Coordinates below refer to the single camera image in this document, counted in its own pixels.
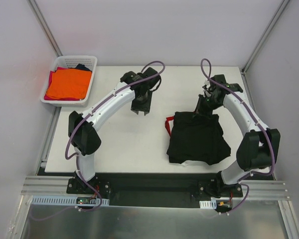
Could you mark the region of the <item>white plastic laundry basket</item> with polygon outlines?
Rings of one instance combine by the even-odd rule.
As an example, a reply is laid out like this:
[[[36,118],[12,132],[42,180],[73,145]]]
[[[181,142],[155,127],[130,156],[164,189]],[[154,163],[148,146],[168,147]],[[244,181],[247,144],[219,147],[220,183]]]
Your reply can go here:
[[[51,104],[55,107],[84,107],[88,103],[88,97],[91,91],[91,87],[94,80],[94,75],[96,72],[96,66],[97,66],[98,59],[95,56],[89,56],[89,55],[66,55],[66,56],[60,56],[57,57],[52,65],[50,66],[50,71],[55,72],[58,69],[69,69],[74,68],[78,64],[82,64],[85,67],[87,67],[89,70],[92,71],[92,76],[90,79],[89,87],[87,90],[86,97],[79,101],[70,101],[70,100],[45,100],[44,96],[46,94],[46,91],[49,86],[49,78],[48,76],[47,81],[44,83],[43,89],[41,91],[40,100],[43,103]]]

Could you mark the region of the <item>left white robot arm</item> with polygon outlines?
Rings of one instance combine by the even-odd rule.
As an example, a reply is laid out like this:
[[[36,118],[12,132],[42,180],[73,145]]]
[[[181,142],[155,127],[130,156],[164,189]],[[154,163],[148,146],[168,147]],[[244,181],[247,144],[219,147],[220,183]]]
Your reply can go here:
[[[120,108],[131,104],[131,111],[147,115],[150,113],[152,94],[161,84],[161,76],[152,67],[144,67],[141,72],[125,73],[114,89],[88,110],[73,111],[68,120],[69,140],[65,158],[75,157],[74,182],[68,190],[78,190],[89,194],[96,190],[95,153],[101,146],[98,131],[102,125]]]

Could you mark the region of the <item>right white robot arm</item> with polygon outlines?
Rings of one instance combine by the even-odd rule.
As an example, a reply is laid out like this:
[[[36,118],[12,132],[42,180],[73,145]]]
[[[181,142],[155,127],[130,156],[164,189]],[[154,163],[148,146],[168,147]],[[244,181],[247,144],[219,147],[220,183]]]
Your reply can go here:
[[[231,113],[243,135],[236,160],[218,172],[214,180],[204,188],[206,194],[220,198],[229,194],[241,180],[275,165],[281,134],[260,120],[243,98],[244,91],[239,84],[227,83],[224,75],[214,75],[209,83],[207,93],[199,95],[194,112],[206,117],[211,116],[214,110],[224,107]]]

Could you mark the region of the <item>black t shirt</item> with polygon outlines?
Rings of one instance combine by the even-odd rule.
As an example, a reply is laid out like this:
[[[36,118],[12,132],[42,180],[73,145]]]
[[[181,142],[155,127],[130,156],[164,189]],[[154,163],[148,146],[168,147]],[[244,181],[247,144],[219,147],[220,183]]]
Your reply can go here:
[[[173,130],[174,139],[178,138],[178,149],[189,159],[217,164],[231,155],[231,148],[219,132],[211,133],[204,129]]]
[[[170,163],[201,161],[208,165],[231,155],[223,137],[219,115],[200,116],[193,112],[175,112],[167,155]]]

